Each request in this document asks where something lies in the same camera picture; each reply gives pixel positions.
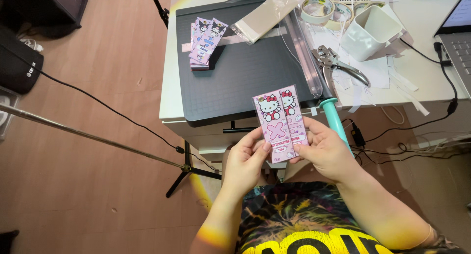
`teal handle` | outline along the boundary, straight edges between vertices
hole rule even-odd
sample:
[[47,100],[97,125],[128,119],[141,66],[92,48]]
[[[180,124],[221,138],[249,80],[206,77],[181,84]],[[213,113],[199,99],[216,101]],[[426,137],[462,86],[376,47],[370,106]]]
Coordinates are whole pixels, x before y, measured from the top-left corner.
[[342,125],[342,122],[340,121],[339,114],[337,113],[337,110],[335,109],[335,105],[334,105],[335,102],[337,102],[336,98],[330,98],[330,99],[326,99],[322,101],[321,104],[319,104],[319,106],[323,108],[324,112],[326,113],[329,127],[332,130],[337,132],[337,134],[345,142],[345,144],[347,145],[351,153],[352,150],[350,149],[349,142],[347,141],[347,135],[345,134],[345,130],[343,129],[343,125]]

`person's right hand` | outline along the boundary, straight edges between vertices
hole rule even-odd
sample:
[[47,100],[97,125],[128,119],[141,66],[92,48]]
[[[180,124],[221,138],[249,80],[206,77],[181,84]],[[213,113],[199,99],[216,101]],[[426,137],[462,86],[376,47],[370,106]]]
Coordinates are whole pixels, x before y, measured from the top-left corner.
[[[304,159],[311,161],[319,173],[334,182],[346,182],[362,172],[339,135],[315,119],[303,117],[310,146],[294,145],[294,150]],[[291,163],[301,158],[295,157]]]

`laptop screen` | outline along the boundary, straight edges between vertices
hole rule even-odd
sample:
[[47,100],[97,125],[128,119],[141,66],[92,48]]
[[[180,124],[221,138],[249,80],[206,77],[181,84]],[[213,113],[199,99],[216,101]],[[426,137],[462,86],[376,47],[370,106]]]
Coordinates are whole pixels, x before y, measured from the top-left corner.
[[434,36],[471,32],[471,0],[458,0]]
[[471,0],[461,0],[443,24],[443,27],[471,25]]

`hello kitty character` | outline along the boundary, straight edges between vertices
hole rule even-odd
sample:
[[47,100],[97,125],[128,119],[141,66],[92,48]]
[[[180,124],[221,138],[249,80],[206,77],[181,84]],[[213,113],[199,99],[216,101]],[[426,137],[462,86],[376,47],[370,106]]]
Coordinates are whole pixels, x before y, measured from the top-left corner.
[[205,32],[208,29],[208,25],[206,24],[206,21],[199,21],[199,28],[201,32]]
[[211,36],[213,37],[219,37],[219,33],[223,31],[226,28],[226,26],[221,25],[221,23],[216,24],[215,21],[212,22],[212,28],[211,28]]
[[281,92],[281,98],[283,101],[283,108],[285,109],[286,116],[293,115],[294,109],[296,107],[296,103],[294,102],[294,96],[290,92],[290,90],[286,90],[285,92]]
[[260,110],[264,113],[263,118],[265,118],[267,122],[280,118],[278,112],[281,111],[281,108],[274,94],[268,96],[267,99],[263,101],[259,101],[259,105]]

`black speaker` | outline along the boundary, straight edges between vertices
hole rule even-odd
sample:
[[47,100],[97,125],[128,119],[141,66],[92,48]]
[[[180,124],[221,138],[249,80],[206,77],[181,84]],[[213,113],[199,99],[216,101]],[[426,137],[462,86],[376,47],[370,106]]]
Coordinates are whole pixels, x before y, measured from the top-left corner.
[[[0,44],[4,45],[16,55],[27,60],[34,67],[42,70],[44,57],[23,42],[16,39],[15,34],[8,28],[0,25]],[[32,69],[0,45],[0,86],[26,94],[38,80],[39,72]]]

